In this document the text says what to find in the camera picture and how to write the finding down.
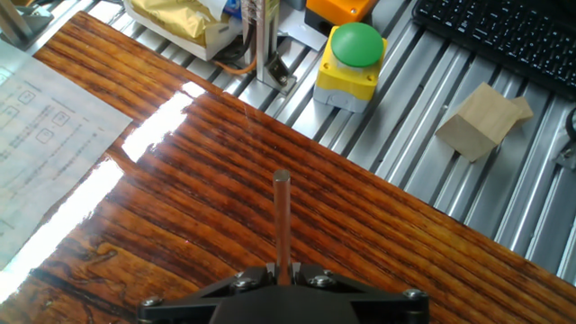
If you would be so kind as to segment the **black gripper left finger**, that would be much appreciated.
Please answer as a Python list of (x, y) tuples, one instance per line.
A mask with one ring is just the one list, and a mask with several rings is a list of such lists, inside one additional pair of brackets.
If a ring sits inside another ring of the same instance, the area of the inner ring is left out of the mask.
[(137, 322), (210, 322), (217, 307), (235, 295), (275, 284), (275, 265), (251, 266), (175, 300), (148, 297), (137, 308)]

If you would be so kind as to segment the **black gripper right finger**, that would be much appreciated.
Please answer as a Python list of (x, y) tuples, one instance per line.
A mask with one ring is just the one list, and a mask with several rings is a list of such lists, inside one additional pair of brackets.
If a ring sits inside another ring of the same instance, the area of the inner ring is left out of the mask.
[(416, 288), (386, 292), (321, 265), (302, 263), (292, 265), (292, 282), (334, 294), (351, 307), (359, 322), (429, 322), (428, 294)]

